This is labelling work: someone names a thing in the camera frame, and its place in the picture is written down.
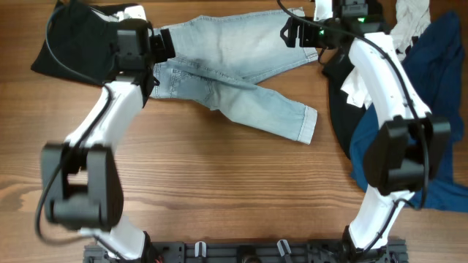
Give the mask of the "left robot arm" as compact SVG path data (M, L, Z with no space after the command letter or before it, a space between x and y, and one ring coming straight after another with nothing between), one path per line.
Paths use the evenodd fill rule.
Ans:
M159 85L154 66L175 58L170 31L154 33L145 19L118 22L112 64L102 94L63 143L41 153L42 193L34 219L36 236L48 245L92 237L111 262L160 262L147 232L123 215L124 194L114 153L135 116Z

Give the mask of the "light blue denim shorts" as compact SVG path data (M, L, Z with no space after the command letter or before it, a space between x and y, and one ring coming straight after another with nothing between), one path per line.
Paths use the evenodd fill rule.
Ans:
M313 47L287 47L281 10L227 17L201 15L167 27L175 58L154 67L155 99L186 99L235 123L309 144L317 111L260 82L317 60Z

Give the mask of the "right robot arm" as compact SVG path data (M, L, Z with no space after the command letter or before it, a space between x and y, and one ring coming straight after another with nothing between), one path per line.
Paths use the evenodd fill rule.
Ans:
M369 14L365 1L318 1L323 15L290 16L280 36L288 47L340 48L362 77L374 105L379 131L365 152L368 183L355 219L345 227L336 262L378 262L389 252L388 235L417 191L426 199L436 175L450 124L436 118L418 96L398 60L383 16Z

